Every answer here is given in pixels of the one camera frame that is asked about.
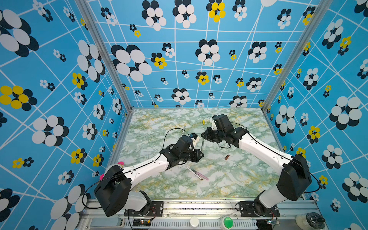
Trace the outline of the aluminium corner post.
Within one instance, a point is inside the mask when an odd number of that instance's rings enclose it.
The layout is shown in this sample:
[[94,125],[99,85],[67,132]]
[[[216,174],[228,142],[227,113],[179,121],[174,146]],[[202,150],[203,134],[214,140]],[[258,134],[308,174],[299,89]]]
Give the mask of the aluminium corner post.
[[295,48],[291,52],[291,55],[288,58],[288,60],[285,64],[285,67],[283,68],[283,71],[282,71],[281,75],[276,80],[275,84],[273,85],[270,93],[268,94],[268,96],[265,100],[265,104],[262,107],[262,112],[265,115],[266,115],[267,109],[269,108],[271,103],[276,98],[276,95],[277,95],[277,93],[278,93],[278,91],[281,87],[281,84],[288,77],[290,71],[294,67],[297,60],[299,59],[299,56],[301,55],[303,48],[305,47],[307,42],[309,42],[311,36],[314,34],[315,30],[319,26],[321,20],[325,16],[325,14],[326,14],[327,10],[329,9],[329,7],[331,6],[332,2],[333,2],[333,0],[323,0],[323,1],[319,2],[318,6],[316,8],[314,17],[309,22],[309,24],[306,26],[306,29],[302,33],[302,35],[301,35],[300,39],[298,40]]
[[98,51],[102,57],[102,60],[104,61],[104,64],[110,73],[110,76],[112,78],[112,81],[121,96],[122,102],[127,110],[127,114],[129,115],[132,110],[132,106],[130,104],[130,101],[128,99],[127,94],[124,91],[124,88],[122,86],[122,82],[120,80],[120,77],[118,76],[118,73],[113,65],[113,61],[110,58],[108,54],[108,50],[103,42],[102,36],[98,30],[97,23],[94,21],[92,11],[89,8],[87,1],[82,0],[76,0],[75,1],[78,9],[83,17],[83,19],[86,21],[87,26],[89,27],[90,34],[92,36],[93,41],[95,42],[95,45],[98,48]]

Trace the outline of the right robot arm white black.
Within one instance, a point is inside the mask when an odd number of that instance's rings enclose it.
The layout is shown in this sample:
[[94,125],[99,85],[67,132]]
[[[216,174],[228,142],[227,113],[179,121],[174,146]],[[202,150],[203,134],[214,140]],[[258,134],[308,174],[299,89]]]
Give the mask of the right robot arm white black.
[[224,114],[213,116],[211,126],[206,128],[201,137],[217,144],[224,141],[230,146],[245,150],[278,173],[276,185],[261,192],[254,200],[254,210],[259,216],[265,215],[273,206],[283,201],[297,201],[312,183],[312,174],[303,156],[292,156],[269,146],[245,127],[234,127]]

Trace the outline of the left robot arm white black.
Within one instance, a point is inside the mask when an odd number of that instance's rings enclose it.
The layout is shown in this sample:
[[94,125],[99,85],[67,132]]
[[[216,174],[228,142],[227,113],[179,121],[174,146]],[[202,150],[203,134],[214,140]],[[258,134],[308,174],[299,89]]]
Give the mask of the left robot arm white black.
[[199,137],[195,133],[183,135],[176,144],[167,146],[158,155],[142,163],[130,167],[118,163],[111,165],[94,190],[105,215],[111,217],[122,209],[148,214],[152,206],[151,199],[144,191],[132,192],[131,189],[180,163],[199,162],[204,153],[195,148],[198,141]]

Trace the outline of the white grey pen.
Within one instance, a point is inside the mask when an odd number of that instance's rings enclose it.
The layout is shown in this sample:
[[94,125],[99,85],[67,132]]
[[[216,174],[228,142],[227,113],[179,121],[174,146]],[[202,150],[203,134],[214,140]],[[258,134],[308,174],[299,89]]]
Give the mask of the white grey pen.
[[203,181],[203,178],[201,176],[199,176],[198,174],[196,174],[193,170],[191,170],[190,168],[188,168],[186,166],[186,169],[191,172],[195,177],[197,177],[199,180]]

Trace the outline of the pink pen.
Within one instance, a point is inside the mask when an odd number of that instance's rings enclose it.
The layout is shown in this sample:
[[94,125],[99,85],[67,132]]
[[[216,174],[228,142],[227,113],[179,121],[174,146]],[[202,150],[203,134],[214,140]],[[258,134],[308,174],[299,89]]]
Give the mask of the pink pen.
[[203,174],[191,169],[192,172],[194,172],[197,176],[199,176],[202,180],[209,180],[206,176],[204,176]]

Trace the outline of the aluminium corner post right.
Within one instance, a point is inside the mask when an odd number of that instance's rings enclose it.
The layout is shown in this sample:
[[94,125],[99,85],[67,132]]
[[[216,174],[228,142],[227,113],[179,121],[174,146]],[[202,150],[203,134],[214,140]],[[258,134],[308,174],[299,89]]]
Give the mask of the aluminium corner post right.
[[316,8],[314,17],[309,22],[309,24],[306,26],[306,29],[302,33],[302,35],[301,35],[300,39],[298,40],[295,48],[291,52],[291,55],[288,58],[288,60],[285,64],[285,67],[283,68],[283,71],[282,71],[281,75],[276,80],[275,84],[273,85],[270,93],[268,94],[268,96],[265,100],[265,104],[262,107],[262,112],[265,115],[266,115],[267,109],[269,108],[271,103],[276,98],[276,95],[277,95],[277,93],[278,93],[278,91],[281,87],[281,84],[288,77],[290,71],[294,67],[297,60],[299,59],[299,56],[301,55],[303,48],[305,47],[307,42],[309,42],[311,36],[314,34],[315,30],[319,26],[321,20],[325,16],[325,14],[326,14],[327,10],[329,9],[329,7],[331,6],[332,2],[333,2],[333,0],[323,0],[323,1],[319,2],[318,6]]

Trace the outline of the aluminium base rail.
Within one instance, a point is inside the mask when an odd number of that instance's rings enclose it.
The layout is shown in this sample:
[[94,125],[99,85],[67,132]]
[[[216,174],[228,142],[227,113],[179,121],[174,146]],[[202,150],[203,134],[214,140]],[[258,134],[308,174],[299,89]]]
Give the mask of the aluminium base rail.
[[[313,200],[299,199],[284,201],[268,215],[253,216],[241,202],[249,198],[210,199],[162,199],[163,206],[156,215],[128,217],[121,210],[107,217],[102,210],[85,211],[78,230],[219,230],[219,220],[228,216],[233,219],[234,230],[297,230],[295,217],[316,212],[320,214]],[[197,228],[190,227],[191,217],[199,219]]]

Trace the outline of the white round button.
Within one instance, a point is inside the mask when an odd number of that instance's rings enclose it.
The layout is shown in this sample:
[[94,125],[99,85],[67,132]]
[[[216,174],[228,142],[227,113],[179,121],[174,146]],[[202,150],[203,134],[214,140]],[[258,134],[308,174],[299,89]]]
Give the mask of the white round button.
[[189,224],[190,224],[191,228],[197,228],[199,226],[198,217],[196,217],[196,216],[191,217]]

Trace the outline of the aluminium corner post left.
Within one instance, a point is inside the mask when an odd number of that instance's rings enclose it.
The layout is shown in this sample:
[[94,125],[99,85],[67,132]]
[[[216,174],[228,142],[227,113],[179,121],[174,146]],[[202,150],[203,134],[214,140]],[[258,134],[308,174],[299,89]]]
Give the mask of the aluminium corner post left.
[[90,34],[92,36],[93,41],[95,42],[95,45],[98,48],[98,51],[102,57],[102,60],[104,61],[104,64],[110,73],[110,76],[112,78],[112,81],[121,96],[122,102],[127,110],[127,114],[129,115],[132,110],[132,106],[130,104],[130,101],[128,99],[127,94],[124,91],[124,88],[122,86],[122,82],[120,80],[120,77],[118,76],[118,73],[113,65],[113,61],[110,58],[108,54],[108,50],[103,42],[102,36],[98,30],[97,23],[94,21],[92,11],[89,8],[87,1],[82,0],[76,0],[75,1],[78,9],[83,17],[83,19],[86,21],[87,26],[89,27]]

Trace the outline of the plush toy with glasses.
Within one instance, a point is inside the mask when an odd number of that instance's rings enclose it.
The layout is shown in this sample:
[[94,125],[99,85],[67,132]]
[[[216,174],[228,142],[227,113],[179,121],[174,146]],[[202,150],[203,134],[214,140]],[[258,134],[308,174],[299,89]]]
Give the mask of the plush toy with glasses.
[[103,179],[103,177],[106,175],[106,173],[108,172],[108,170],[111,168],[111,167],[113,167],[113,166],[119,166],[121,169],[122,168],[124,168],[124,162],[118,162],[118,163],[115,163],[115,164],[112,164],[112,165],[110,165],[110,166],[108,166],[107,168],[106,168],[106,170],[105,170],[105,172],[102,174],[102,175],[100,175],[100,180],[102,180]]

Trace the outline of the tape roll spool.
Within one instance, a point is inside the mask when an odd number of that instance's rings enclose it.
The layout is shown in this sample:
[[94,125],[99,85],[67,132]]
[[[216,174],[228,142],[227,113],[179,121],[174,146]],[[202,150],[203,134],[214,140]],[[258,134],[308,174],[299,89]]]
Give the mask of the tape roll spool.
[[295,221],[302,230],[324,230],[326,227],[325,218],[316,212],[297,215]]

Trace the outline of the green push button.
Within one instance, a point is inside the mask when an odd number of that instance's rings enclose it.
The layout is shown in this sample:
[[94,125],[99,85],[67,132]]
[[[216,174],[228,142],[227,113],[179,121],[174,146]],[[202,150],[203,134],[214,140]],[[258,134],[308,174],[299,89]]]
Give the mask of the green push button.
[[233,219],[225,216],[219,220],[219,227],[221,230],[231,230],[234,226]]

